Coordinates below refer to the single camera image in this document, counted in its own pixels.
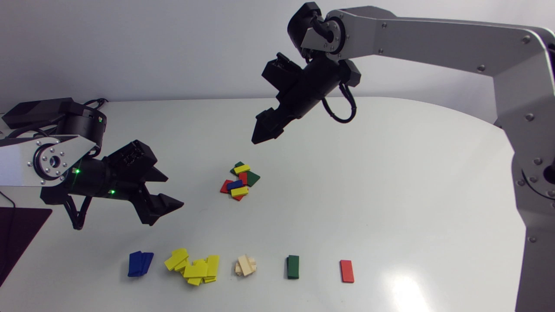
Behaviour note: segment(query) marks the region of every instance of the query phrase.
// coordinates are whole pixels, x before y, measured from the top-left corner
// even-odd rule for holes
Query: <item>black cable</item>
[[[27,131],[36,131],[39,128],[46,127],[48,125],[58,123],[58,121],[62,120],[64,117],[65,117],[64,115],[61,115],[61,116],[58,116],[58,117],[56,117],[54,119],[51,119],[51,120],[46,120],[46,121],[43,121],[43,122],[38,122],[38,123],[30,124],[30,125],[25,126],[25,127],[21,127],[19,129],[14,130],[12,133],[10,133],[6,137],[6,139],[13,139],[13,138],[16,138],[16,137],[22,135],[23,133],[25,133]]]
[[[351,104],[351,115],[349,116],[349,118],[347,119],[341,119],[339,117],[337,117],[332,111],[330,106],[327,104],[326,98],[322,99],[322,104],[324,105],[324,108],[326,109],[326,112],[337,122],[340,123],[348,123],[351,122],[351,120],[355,117],[356,115],[356,102],[355,102],[355,97],[352,96],[351,91],[349,90],[349,86],[348,85],[343,85],[342,83],[339,84],[339,90],[341,90],[341,93],[343,94],[343,96],[347,99],[347,101],[349,101],[349,104]]]
[[[9,237],[10,237],[10,234],[12,233],[12,225],[13,225],[13,220],[15,219],[15,216],[16,216],[17,207],[16,207],[16,204],[13,202],[13,200],[7,197],[4,193],[0,192],[0,195],[4,196],[4,198],[9,200],[13,205],[12,216],[10,217],[9,226],[8,226],[8,235],[6,235],[7,238],[6,238],[6,246],[4,248],[4,261],[2,261],[3,262],[2,268],[0,269],[0,275],[3,275],[4,269],[6,268],[6,264],[8,263]]]

